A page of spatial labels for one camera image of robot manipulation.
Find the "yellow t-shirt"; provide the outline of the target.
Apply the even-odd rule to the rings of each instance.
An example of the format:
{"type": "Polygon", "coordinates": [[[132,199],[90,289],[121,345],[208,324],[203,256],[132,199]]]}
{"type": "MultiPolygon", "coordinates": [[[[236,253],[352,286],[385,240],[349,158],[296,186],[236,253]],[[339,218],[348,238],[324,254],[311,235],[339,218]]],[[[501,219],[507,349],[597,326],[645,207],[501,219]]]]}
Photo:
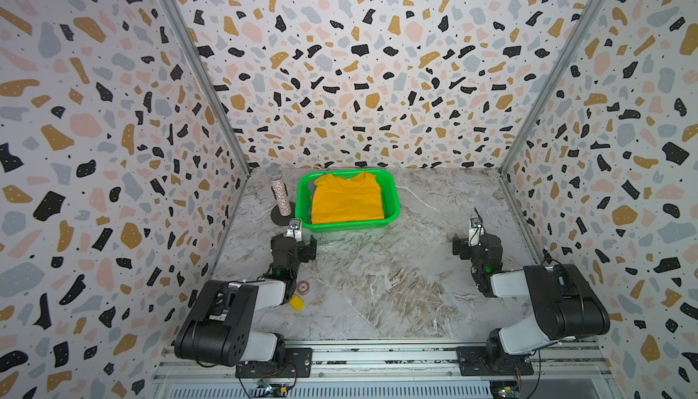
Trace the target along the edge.
{"type": "Polygon", "coordinates": [[[372,173],[353,178],[323,175],[314,180],[312,224],[341,224],[382,220],[382,189],[372,173]]]}

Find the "green plastic basket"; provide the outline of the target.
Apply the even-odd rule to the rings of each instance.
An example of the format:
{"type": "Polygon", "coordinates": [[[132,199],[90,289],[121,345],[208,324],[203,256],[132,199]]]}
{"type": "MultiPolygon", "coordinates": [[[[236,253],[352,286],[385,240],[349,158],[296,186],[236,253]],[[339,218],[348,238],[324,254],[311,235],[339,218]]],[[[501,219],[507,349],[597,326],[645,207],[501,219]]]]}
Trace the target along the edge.
{"type": "Polygon", "coordinates": [[[397,193],[396,181],[386,170],[379,168],[367,168],[356,170],[341,170],[330,172],[315,172],[303,175],[298,181],[296,188],[296,218],[302,222],[304,228],[317,234],[332,233],[354,230],[369,230],[385,228],[392,224],[401,213],[399,195],[397,193]],[[370,173],[379,186],[381,206],[384,213],[382,219],[363,219],[355,221],[343,221],[337,223],[320,224],[315,223],[312,217],[314,207],[314,195],[316,186],[314,182],[324,175],[334,175],[336,178],[355,179],[362,173],[370,173]]]}

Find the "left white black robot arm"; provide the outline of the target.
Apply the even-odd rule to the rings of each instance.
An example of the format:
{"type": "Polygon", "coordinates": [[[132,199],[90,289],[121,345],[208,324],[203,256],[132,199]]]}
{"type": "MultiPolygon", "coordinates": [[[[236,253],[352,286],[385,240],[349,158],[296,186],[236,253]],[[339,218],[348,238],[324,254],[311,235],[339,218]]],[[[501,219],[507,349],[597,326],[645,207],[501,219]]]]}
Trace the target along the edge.
{"type": "Polygon", "coordinates": [[[287,370],[292,358],[283,335],[254,330],[254,315],[292,303],[300,266],[316,259],[316,250],[313,236],[304,241],[301,236],[276,235],[272,263],[261,277],[208,281],[174,339],[176,356],[203,367],[249,368],[263,376],[287,370]]]}

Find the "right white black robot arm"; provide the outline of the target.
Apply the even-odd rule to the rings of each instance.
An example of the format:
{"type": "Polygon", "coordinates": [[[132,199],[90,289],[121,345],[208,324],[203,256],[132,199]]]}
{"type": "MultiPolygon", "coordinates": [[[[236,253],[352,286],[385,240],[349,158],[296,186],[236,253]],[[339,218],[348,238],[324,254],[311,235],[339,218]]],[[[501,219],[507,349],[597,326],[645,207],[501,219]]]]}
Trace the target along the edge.
{"type": "Polygon", "coordinates": [[[453,255],[471,263],[477,290],[488,298],[523,297],[532,315],[494,329],[482,347],[459,347],[459,364],[468,372],[530,375],[534,352],[567,339],[605,335],[610,315],[574,264],[534,264],[503,270],[501,239],[475,231],[455,236],[453,255]]]}

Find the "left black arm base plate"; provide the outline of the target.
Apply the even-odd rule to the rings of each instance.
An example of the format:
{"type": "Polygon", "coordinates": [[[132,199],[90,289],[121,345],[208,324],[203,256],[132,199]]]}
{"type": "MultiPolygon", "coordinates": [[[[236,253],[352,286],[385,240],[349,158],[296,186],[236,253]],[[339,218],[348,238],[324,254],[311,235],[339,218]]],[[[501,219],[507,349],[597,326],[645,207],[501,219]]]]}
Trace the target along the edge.
{"type": "Polygon", "coordinates": [[[311,347],[287,348],[276,354],[271,361],[251,361],[238,364],[236,372],[240,378],[309,378],[313,364],[311,347]]]}

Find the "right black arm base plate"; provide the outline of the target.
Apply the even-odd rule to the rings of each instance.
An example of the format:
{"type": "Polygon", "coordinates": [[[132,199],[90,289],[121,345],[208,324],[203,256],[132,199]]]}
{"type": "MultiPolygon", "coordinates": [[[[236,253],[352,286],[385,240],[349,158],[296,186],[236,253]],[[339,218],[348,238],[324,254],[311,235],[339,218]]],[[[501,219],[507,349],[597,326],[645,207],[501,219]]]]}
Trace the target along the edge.
{"type": "Polygon", "coordinates": [[[533,375],[531,357],[509,355],[498,348],[459,346],[456,360],[461,376],[533,375]]]}

